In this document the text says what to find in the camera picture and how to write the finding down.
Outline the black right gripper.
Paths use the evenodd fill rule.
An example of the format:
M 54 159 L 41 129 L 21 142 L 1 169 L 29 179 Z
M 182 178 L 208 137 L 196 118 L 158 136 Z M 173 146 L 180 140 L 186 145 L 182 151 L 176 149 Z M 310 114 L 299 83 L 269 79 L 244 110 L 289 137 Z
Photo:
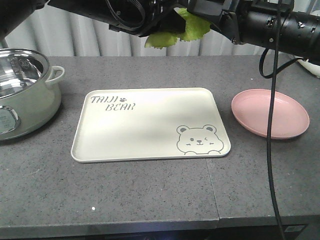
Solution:
M 248 13 L 246 0 L 190 0 L 187 11 L 210 22 L 210 28 L 235 45 L 243 45 L 243 21 Z

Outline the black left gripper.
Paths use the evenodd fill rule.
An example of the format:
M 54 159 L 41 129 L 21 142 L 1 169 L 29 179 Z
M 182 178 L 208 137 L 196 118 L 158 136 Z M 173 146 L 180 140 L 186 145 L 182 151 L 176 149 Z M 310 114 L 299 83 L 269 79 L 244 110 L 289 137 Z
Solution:
M 186 21 L 170 0 L 106 0 L 114 23 L 109 29 L 146 37 L 156 32 L 184 33 Z

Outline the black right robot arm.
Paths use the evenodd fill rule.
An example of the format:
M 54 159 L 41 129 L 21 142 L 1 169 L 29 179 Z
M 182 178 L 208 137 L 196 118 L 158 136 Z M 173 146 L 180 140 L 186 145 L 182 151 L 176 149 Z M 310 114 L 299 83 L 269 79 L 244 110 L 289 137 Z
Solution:
M 187 11 L 234 44 L 252 44 L 320 63 L 320 18 L 266 0 L 191 0 Z

